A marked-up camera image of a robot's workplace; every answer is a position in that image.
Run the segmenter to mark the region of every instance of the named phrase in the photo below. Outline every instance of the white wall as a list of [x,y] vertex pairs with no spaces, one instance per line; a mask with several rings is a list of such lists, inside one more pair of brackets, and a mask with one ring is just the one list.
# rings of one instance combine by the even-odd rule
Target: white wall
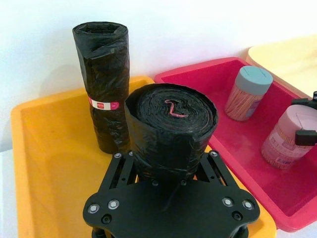
[[129,28],[131,75],[317,33],[309,0],[2,0],[0,151],[11,148],[10,111],[22,102],[83,86],[72,28],[114,21]]

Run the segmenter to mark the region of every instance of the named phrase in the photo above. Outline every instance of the bolt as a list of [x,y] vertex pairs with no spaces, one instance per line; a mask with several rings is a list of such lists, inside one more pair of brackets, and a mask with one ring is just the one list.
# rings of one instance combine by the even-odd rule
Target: bolt
[[111,215],[105,214],[102,217],[101,222],[104,223],[104,224],[109,224],[111,222]]
[[114,157],[115,157],[115,158],[120,158],[120,157],[121,157],[121,154],[120,154],[120,153],[115,153],[115,154],[114,154]]
[[153,181],[152,181],[152,185],[153,185],[153,186],[158,186],[158,185],[159,185],[159,182],[158,182],[157,180],[153,180]]
[[182,186],[186,186],[186,184],[187,184],[187,181],[184,179],[180,182],[180,185],[182,185]]
[[242,220],[242,215],[241,215],[241,213],[240,213],[240,212],[237,212],[237,211],[235,211],[235,212],[232,213],[232,217],[233,217],[233,219],[236,220],[236,221],[241,221],[241,220]]
[[249,202],[249,201],[243,201],[242,204],[248,210],[253,210],[254,209],[253,204],[251,202]]
[[225,197],[223,200],[222,200],[222,203],[227,206],[227,207],[232,207],[233,206],[233,201],[228,198],[228,197]]
[[213,156],[213,157],[216,157],[216,156],[218,155],[218,153],[215,152],[215,151],[211,151],[211,152],[210,152],[210,155]]
[[108,203],[108,208],[111,210],[117,209],[118,206],[119,206],[119,201],[116,199],[113,199]]
[[96,204],[96,203],[90,205],[89,208],[88,208],[88,212],[92,213],[92,214],[98,212],[98,210],[99,210],[99,205]]

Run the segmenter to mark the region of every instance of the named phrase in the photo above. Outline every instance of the teal cap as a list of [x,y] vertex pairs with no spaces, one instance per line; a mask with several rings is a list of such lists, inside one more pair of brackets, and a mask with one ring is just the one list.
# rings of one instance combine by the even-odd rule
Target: teal cap
[[244,66],[240,69],[235,84],[242,91],[252,95],[264,95],[273,82],[272,75],[265,69]]

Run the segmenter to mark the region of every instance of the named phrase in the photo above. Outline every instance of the rolled black plastic bag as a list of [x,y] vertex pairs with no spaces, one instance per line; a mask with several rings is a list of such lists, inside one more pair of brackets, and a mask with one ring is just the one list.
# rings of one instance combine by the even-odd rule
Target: rolled black plastic bag
[[113,22],[87,22],[76,26],[73,35],[99,148],[106,153],[126,151],[129,147],[124,114],[130,77],[128,29]]
[[140,179],[193,178],[218,122],[214,104],[194,89],[164,83],[135,90],[125,110]]

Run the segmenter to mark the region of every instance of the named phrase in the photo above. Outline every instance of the red plastic bin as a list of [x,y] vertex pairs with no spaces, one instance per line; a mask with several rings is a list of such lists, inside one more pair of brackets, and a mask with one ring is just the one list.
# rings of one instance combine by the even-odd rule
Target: red plastic bin
[[216,59],[173,69],[155,76],[156,83],[174,83],[207,95],[219,113],[218,127],[209,145],[274,218],[276,225],[294,232],[317,220],[317,147],[290,170],[267,163],[262,143],[297,96],[273,82],[253,116],[234,121],[224,106],[239,69],[240,58]]

